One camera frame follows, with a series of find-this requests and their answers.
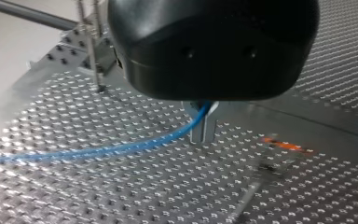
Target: metal bracket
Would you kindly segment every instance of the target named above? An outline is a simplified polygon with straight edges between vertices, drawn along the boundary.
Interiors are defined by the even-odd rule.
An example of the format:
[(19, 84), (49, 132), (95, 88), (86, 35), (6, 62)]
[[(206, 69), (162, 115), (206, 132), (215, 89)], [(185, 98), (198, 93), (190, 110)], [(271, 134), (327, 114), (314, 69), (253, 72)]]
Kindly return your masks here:
[[(219, 118), (223, 117), (229, 105), (230, 102), (227, 101), (214, 102), (202, 122), (191, 131), (191, 142), (194, 144), (213, 142), (216, 122)], [(182, 106), (192, 118), (195, 118), (199, 114), (200, 107), (196, 102), (182, 102)]]

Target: blue tube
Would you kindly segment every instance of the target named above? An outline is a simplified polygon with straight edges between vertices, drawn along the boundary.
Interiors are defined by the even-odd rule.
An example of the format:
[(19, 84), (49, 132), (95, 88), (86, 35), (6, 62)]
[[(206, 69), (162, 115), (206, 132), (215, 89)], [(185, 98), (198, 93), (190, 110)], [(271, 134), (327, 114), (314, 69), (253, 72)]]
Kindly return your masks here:
[(51, 152), (46, 154), (20, 154), (12, 156), (0, 157), (2, 161), (62, 161), (73, 159), (96, 158), (106, 155), (122, 155), (142, 151), (145, 149), (160, 147), (169, 144), (171, 141), (183, 137), (196, 127), (206, 116), (210, 108), (210, 104), (205, 104), (200, 110), (197, 117), (191, 120), (186, 126), (176, 130), (173, 133), (166, 134), (161, 137), (152, 138), (140, 143), (129, 143), (118, 147), (99, 147), (89, 148), (76, 151)]

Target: aluminum plate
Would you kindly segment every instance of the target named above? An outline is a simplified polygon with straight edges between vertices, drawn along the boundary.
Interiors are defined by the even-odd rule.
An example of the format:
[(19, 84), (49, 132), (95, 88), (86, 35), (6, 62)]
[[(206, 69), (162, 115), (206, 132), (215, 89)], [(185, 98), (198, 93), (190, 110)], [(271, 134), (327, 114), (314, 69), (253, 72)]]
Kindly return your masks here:
[[(0, 137), (0, 155), (112, 146), (186, 124), (180, 108), (56, 74)], [(215, 142), (85, 161), (0, 164), (0, 223), (231, 223), (260, 137), (219, 123)], [(277, 152), (279, 159), (285, 151)], [(251, 223), (358, 223), (358, 165), (309, 157), (256, 195)]]
[(320, 8), (319, 33), (296, 88), (358, 113), (358, 1), (320, 1)]

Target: robot end effector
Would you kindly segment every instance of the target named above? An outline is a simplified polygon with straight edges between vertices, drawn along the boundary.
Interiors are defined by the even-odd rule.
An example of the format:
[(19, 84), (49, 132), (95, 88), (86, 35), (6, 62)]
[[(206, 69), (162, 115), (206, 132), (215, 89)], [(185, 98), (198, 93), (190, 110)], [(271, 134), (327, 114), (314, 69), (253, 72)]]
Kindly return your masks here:
[(117, 59), (134, 89), (219, 108), (193, 142), (212, 141), (227, 101), (264, 100), (297, 81), (317, 33), (316, 0), (109, 0)]

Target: metal rod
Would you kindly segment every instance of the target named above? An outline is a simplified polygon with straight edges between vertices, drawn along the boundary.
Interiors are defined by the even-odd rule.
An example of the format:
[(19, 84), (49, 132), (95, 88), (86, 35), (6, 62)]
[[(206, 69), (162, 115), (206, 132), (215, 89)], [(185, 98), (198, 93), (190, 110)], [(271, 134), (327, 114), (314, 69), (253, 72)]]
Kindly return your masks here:
[(70, 21), (46, 12), (23, 7), (3, 0), (0, 0), (0, 12), (64, 31), (73, 30), (77, 26), (77, 22), (75, 21)]
[(102, 27), (101, 27), (101, 14), (100, 14), (100, 8), (98, 5), (98, 0), (92, 0), (92, 7), (93, 7), (93, 25), (95, 29), (95, 35), (99, 38), (103, 35), (102, 33)]
[(97, 85), (98, 91), (103, 89), (102, 77), (98, 71), (97, 60), (95, 57), (95, 40), (88, 28), (86, 21), (86, 14), (84, 12), (83, 0), (76, 0), (78, 16), (79, 16), (79, 28), (80, 32), (83, 32), (86, 36), (87, 52), (89, 54), (89, 65), (91, 67), (94, 82)]

